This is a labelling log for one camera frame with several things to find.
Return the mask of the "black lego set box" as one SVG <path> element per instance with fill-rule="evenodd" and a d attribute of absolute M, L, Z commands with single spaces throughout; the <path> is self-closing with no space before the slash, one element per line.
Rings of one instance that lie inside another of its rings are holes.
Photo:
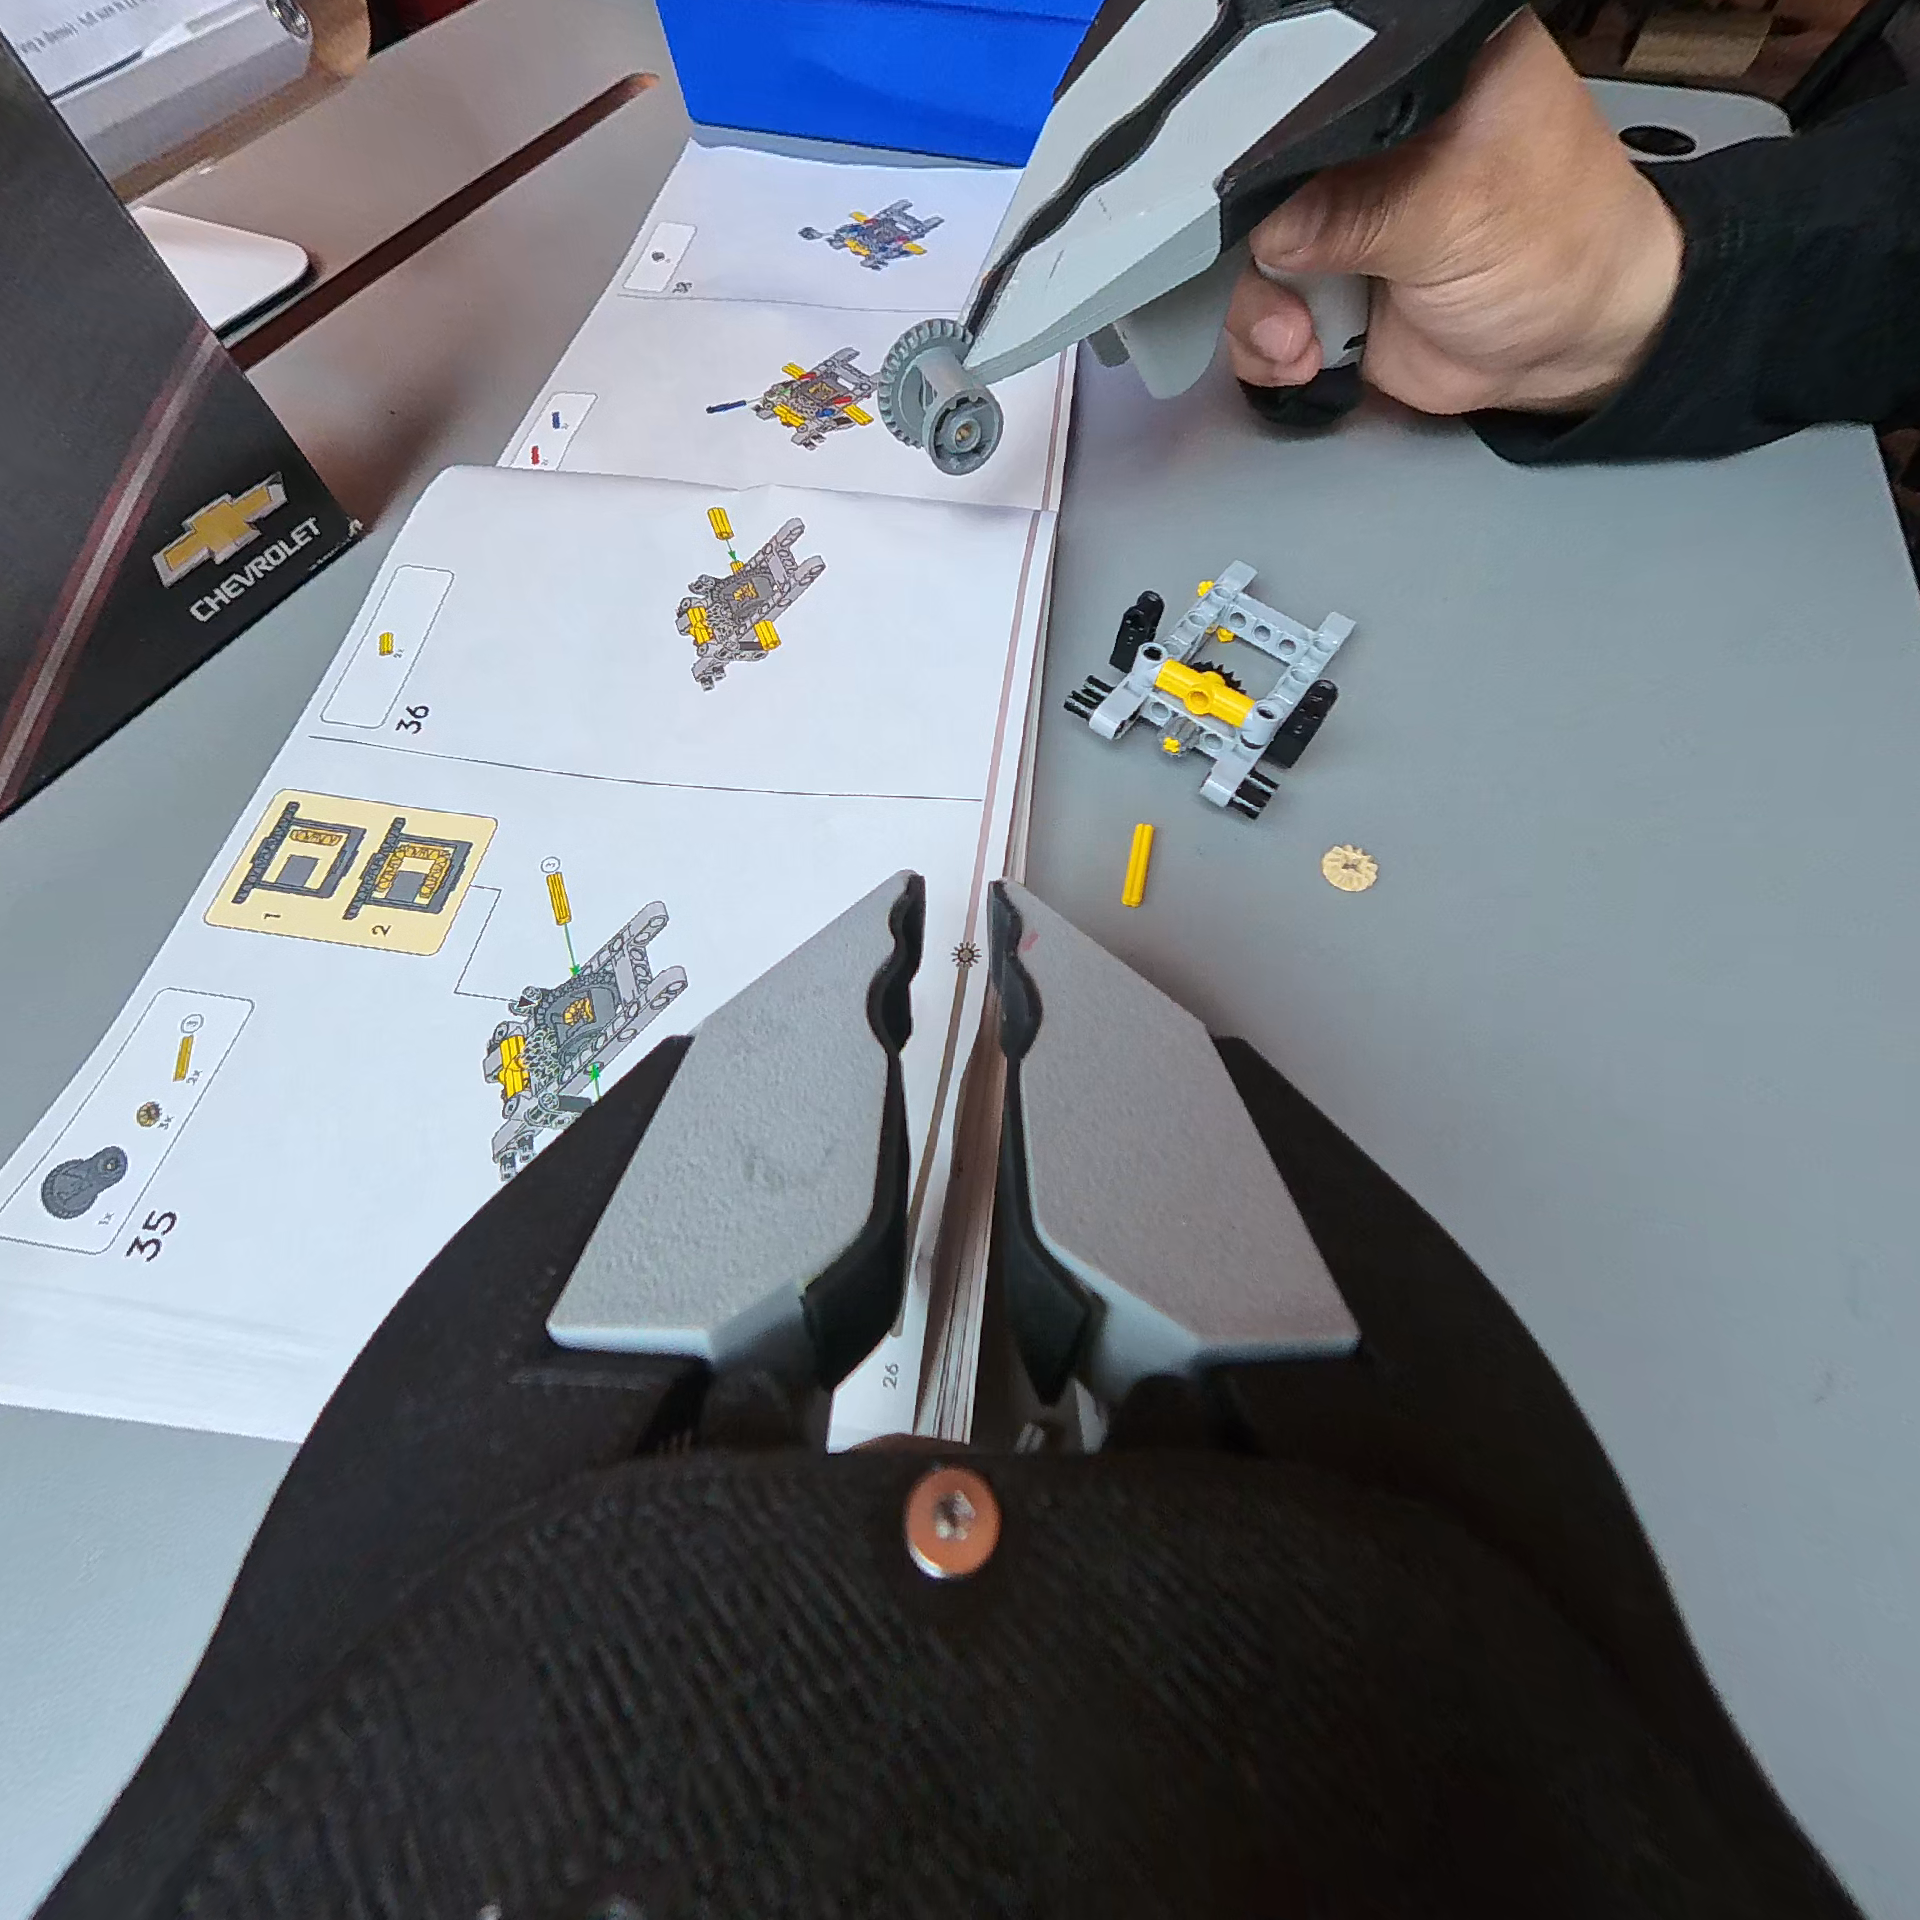
<path fill-rule="evenodd" d="M 349 547 L 31 67 L 0 58 L 0 808 Z"/>

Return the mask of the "grey lego differential gear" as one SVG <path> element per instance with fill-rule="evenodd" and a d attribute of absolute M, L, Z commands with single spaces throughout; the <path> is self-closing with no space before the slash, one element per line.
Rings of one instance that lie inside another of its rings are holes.
<path fill-rule="evenodd" d="M 879 362 L 879 422 L 940 471 L 986 468 L 1002 440 L 1002 400 L 964 362 L 972 333 L 951 319 L 912 324 Z"/>

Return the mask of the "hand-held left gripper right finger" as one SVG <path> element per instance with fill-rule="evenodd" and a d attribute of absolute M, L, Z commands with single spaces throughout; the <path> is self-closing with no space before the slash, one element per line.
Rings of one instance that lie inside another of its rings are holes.
<path fill-rule="evenodd" d="M 1213 1038 L 1016 877 L 1002 1001 L 1002 1294 L 1031 1385 L 1347 1360 L 1347 1316 Z"/>

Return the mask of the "person's right forearm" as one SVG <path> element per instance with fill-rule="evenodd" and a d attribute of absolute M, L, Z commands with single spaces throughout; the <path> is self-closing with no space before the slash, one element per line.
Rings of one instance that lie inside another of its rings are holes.
<path fill-rule="evenodd" d="M 1648 362 L 1584 418 L 1473 410 L 1522 468 L 1731 454 L 1920 418 L 1920 87 L 1811 135 L 1657 159 L 1687 256 Z"/>

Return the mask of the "white flat device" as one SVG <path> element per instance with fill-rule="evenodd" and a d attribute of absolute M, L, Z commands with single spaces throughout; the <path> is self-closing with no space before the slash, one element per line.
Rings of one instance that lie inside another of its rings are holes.
<path fill-rule="evenodd" d="M 165 204 L 131 214 L 216 339 L 232 339 L 248 324 L 303 293 L 320 271 L 320 260 L 280 235 L 250 235 Z"/>

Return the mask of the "grey lego frame assembly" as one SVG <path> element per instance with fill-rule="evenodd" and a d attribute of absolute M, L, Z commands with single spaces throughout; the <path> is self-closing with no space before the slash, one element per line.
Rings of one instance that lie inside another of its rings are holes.
<path fill-rule="evenodd" d="M 1162 627 L 1162 597 L 1117 620 L 1107 679 L 1083 679 L 1071 713 L 1102 738 L 1154 727 L 1162 759 L 1213 759 L 1203 795 L 1259 818 L 1276 772 L 1292 769 L 1334 708 L 1326 679 L 1352 620 L 1329 610 L 1321 627 L 1292 626 L 1252 597 L 1252 566 L 1230 563 Z"/>

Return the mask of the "person's right hand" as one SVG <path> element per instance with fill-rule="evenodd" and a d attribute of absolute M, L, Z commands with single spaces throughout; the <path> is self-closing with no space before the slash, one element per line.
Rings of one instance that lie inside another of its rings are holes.
<path fill-rule="evenodd" d="M 1224 348 L 1307 385 L 1307 307 L 1264 271 L 1375 277 L 1364 376 L 1430 418 L 1594 410 L 1667 330 L 1682 228 L 1551 33 L 1522 11 L 1418 138 L 1307 179 L 1252 228 Z"/>

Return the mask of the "lego instruction booklet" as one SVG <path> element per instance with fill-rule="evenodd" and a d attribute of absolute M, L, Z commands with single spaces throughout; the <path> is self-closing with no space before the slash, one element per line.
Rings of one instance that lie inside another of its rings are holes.
<path fill-rule="evenodd" d="M 931 893 L 904 1060 L 912 1282 L 837 1444 L 912 1425 L 979 910 L 1049 620 L 1072 362 L 947 479 L 879 358 L 959 319 L 986 167 L 685 145 L 496 468 L 443 468 L 288 738 L 196 818 L 92 772 L 5 860 L 5 1041 L 110 1016 L 5 1166 L 5 1403 L 303 1444 L 429 1254 L 883 874 Z"/>

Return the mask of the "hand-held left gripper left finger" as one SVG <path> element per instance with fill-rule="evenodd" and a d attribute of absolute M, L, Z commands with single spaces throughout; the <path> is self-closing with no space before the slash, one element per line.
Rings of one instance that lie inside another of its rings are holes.
<path fill-rule="evenodd" d="M 890 874 L 689 1038 L 546 1329 L 578 1355 L 865 1363 L 904 1306 L 904 1049 L 922 877 Z"/>

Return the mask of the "white cardboard box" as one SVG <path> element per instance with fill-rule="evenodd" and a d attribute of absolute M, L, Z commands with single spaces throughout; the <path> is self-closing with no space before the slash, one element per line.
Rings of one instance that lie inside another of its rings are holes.
<path fill-rule="evenodd" d="M 362 0 L 5 0 L 5 46 L 84 138 L 147 194 L 362 71 Z"/>

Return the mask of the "blue plastic storage bin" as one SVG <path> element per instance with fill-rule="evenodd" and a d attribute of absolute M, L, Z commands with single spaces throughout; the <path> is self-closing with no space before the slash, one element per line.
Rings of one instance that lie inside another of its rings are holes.
<path fill-rule="evenodd" d="M 1026 167 L 1093 0 L 662 0 L 704 126 Z"/>

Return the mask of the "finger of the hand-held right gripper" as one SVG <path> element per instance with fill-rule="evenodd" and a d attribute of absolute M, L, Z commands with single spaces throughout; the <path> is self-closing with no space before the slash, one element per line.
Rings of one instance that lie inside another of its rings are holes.
<path fill-rule="evenodd" d="M 1187 396 L 1206 375 L 1234 289 L 1234 266 L 1217 266 L 1217 173 L 1259 138 L 1259 106 L 1302 106 L 1367 27 L 1302 27 L 1307 67 L 1285 67 L 1285 41 L 1279 24 L 1252 41 L 1224 27 L 1206 60 L 1162 84 L 1139 155 L 1093 185 L 1006 277 L 989 333 L 969 352 L 972 376 L 1002 385 L 1099 333 L 1117 339 L 1154 396 Z"/>
<path fill-rule="evenodd" d="M 1080 41 L 1019 194 L 989 238 L 989 256 L 969 293 L 969 333 L 986 339 L 1019 260 L 1053 238 L 1093 185 L 1139 155 L 1175 84 L 1190 60 L 1206 60 L 1224 41 L 1224 0 L 1107 0 Z"/>

